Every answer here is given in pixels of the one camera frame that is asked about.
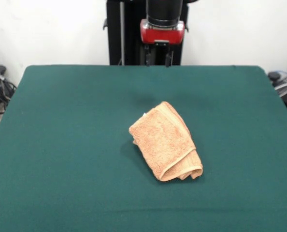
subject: black metal frame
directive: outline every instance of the black metal frame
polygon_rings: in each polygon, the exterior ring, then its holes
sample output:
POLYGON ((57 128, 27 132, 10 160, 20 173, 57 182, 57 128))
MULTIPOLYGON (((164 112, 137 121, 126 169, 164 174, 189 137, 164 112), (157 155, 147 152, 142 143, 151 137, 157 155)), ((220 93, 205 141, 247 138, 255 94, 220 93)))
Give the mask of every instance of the black metal frame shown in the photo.
MULTIPOLYGON (((140 36, 140 21, 146 18, 145 1, 124 1, 125 5, 125 65, 144 65, 145 51, 140 36)), ((187 25, 188 5, 183 4, 180 20, 187 25)), ((110 65, 121 64, 120 2, 107 0, 107 27, 110 65)), ((181 64, 183 42, 173 46, 173 65, 181 64)), ((165 65, 167 49, 156 46, 155 64, 165 65)))

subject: folded towel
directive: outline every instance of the folded towel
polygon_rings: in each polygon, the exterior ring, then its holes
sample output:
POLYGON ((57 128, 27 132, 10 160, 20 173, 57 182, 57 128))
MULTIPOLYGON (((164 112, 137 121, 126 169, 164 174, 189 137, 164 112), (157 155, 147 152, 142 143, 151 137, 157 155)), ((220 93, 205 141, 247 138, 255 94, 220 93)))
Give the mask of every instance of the folded towel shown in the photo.
POLYGON ((184 180, 189 175, 195 179, 202 175, 201 160, 190 132, 168 102, 138 119, 129 132, 158 180, 184 180))

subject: white wall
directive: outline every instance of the white wall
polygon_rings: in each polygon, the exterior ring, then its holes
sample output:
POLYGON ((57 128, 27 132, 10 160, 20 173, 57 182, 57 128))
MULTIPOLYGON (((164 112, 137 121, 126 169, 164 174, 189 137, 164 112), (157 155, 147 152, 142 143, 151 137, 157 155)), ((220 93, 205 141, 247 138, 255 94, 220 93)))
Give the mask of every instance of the white wall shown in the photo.
MULTIPOLYGON (((108 64, 105 0, 0 0, 0 63, 16 84, 31 64, 108 64)), ((287 71, 287 0, 190 5, 183 64, 287 71)))

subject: green felt surface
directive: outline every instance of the green felt surface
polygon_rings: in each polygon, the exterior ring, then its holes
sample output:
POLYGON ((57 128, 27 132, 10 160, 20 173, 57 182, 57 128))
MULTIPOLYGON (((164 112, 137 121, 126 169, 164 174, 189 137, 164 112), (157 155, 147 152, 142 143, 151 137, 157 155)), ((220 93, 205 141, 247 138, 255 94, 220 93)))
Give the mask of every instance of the green felt surface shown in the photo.
POLYGON ((287 232, 287 110, 259 67, 28 67, 0 124, 0 232, 287 232), (161 101, 204 166, 157 181, 129 126, 161 101))

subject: orange towel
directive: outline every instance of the orange towel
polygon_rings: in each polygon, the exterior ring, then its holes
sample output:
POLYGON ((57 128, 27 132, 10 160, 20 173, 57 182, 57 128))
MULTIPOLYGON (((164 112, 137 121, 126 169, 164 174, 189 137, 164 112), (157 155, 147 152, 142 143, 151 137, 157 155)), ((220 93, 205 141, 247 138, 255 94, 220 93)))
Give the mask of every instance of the orange towel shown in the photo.
POLYGON ((183 119, 168 103, 138 119, 129 132, 147 164, 160 181, 193 179, 202 175, 201 160, 183 119))

